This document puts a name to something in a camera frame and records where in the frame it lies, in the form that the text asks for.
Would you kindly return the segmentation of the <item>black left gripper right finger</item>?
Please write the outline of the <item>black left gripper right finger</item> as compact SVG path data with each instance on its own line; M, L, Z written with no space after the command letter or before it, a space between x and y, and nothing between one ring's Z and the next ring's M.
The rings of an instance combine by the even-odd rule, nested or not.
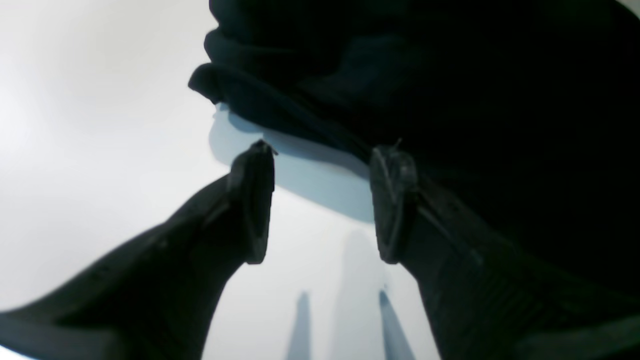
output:
M396 146L371 152L380 257L418 283L442 360L637 360L639 299L528 255Z

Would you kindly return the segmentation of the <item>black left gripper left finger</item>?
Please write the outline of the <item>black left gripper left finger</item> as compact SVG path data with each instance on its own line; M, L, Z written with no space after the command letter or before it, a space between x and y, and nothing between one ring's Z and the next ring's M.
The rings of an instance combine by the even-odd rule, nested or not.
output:
M35 360L199 360L227 281L265 259L274 156L255 142L165 222L3 311L1 346Z

